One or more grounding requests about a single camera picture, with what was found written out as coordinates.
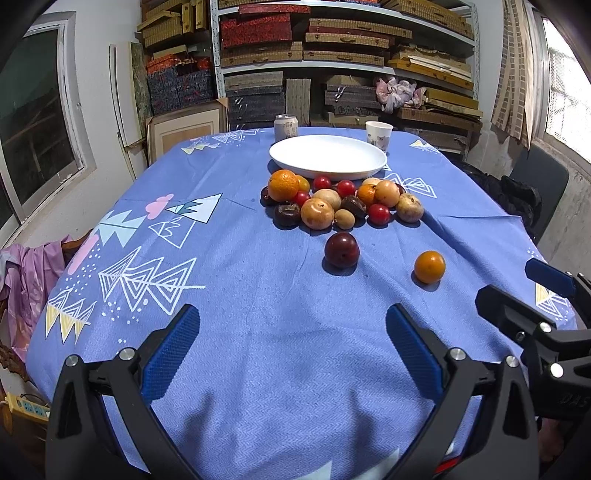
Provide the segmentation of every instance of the pink cloth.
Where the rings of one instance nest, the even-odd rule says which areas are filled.
[[[7,259],[0,300],[8,298],[11,347],[24,362],[39,315],[66,267],[64,255],[61,242],[52,242],[36,248],[11,245],[0,256]]]

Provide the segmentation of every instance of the chair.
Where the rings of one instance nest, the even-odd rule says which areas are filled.
[[[540,217],[531,227],[537,245],[566,189],[569,171],[554,157],[532,145],[529,151],[524,149],[521,152],[509,176],[537,189],[542,198]]]

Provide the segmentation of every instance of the blue tablecloth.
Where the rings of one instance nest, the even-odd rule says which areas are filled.
[[[403,132],[392,134],[388,165],[377,176],[420,198],[420,226],[356,228],[356,269],[325,270],[324,244],[334,232],[278,229],[259,203],[276,169],[273,140],[263,129],[186,141],[105,215],[51,292],[33,335],[27,369],[45,395],[52,397],[67,355],[112,358],[191,303],[201,332],[152,407],[205,479],[372,480],[433,408],[387,337],[391,304],[402,303],[447,346],[485,361],[520,353],[476,313],[476,292],[487,284],[575,328],[568,302],[524,274],[525,262],[540,255],[521,219]],[[447,272],[438,288],[422,288],[411,272],[432,249]],[[476,407],[451,455],[461,451]],[[114,402],[108,409],[129,460],[141,466]]]

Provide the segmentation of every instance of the power strip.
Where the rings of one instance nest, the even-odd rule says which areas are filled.
[[[8,403],[10,413],[13,415],[23,417],[27,420],[36,421],[37,423],[46,424],[49,422],[50,409],[44,407],[43,405],[28,401],[24,397],[17,397],[10,392],[6,393],[6,401]]]

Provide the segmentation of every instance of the wall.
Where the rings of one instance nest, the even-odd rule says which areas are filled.
[[[503,50],[503,6],[501,0],[472,0],[478,13],[480,35],[480,79],[478,102],[484,113],[482,130],[476,146],[468,154],[468,163],[495,174],[495,162],[506,146],[491,131],[491,116],[501,72]]]
[[[109,45],[135,41],[139,0],[57,0],[47,11],[76,12],[75,56],[80,103],[96,170],[65,184],[23,226],[15,242],[36,246],[93,228],[132,184],[117,137]]]

